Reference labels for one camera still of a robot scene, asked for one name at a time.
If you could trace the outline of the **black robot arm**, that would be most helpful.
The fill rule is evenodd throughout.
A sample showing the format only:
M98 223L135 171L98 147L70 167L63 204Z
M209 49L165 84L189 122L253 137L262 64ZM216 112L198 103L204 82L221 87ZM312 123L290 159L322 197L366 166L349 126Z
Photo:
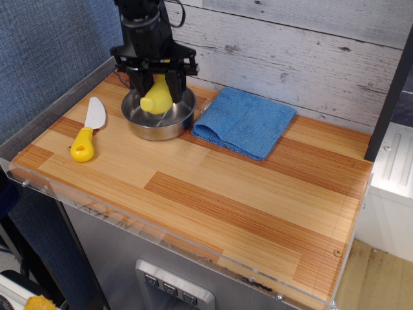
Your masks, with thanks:
M140 96L154 85L155 75L164 75L173 102L181 101L186 77L199 72L196 51L175 42L172 28L180 28L186 19L170 22L164 1L115 1L123 35L123 44L110 49L118 71L128 75Z

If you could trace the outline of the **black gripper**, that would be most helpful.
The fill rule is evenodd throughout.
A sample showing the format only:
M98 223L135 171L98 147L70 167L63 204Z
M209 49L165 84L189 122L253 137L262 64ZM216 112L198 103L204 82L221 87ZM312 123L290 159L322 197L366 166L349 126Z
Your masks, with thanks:
M137 23L122 24L121 30L123 44L110 49L118 71L132 69L127 70L127 74L141 98L154 85L154 77L149 73L166 73L172 100L179 103L186 90L186 76L196 76L199 72L195 61L196 51L174 41L172 25L168 22L144 26Z

